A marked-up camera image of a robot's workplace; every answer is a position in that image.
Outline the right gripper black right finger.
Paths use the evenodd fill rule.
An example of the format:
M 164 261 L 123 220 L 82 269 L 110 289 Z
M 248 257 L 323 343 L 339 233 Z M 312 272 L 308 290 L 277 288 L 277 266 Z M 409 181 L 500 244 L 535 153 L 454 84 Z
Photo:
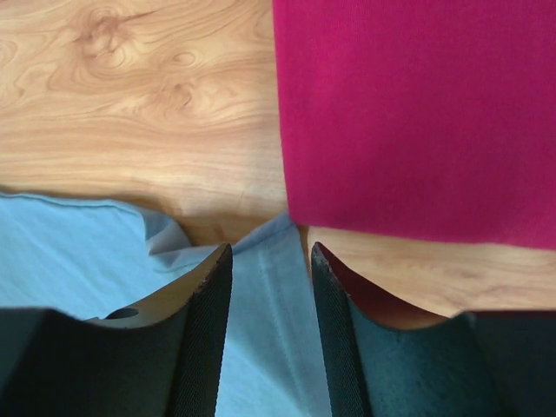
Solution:
M 311 269 L 333 415 L 554 415 L 552 310 L 444 317 L 358 275 L 320 243 Z

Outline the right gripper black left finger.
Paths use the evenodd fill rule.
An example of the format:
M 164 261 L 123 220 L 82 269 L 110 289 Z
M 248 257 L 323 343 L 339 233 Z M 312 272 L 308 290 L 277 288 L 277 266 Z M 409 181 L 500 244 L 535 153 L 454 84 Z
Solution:
M 4 416 L 212 416 L 232 286 L 223 244 L 103 319 L 1 312 Z

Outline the grey-blue t-shirt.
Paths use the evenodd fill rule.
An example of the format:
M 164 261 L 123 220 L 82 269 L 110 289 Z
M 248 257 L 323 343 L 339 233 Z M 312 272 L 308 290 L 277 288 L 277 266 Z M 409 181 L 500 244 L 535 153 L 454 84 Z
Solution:
M 170 216 L 117 201 L 1 197 L 1 303 L 104 317 L 196 267 Z M 233 247 L 219 416 L 331 413 L 313 290 L 299 232 L 278 215 Z

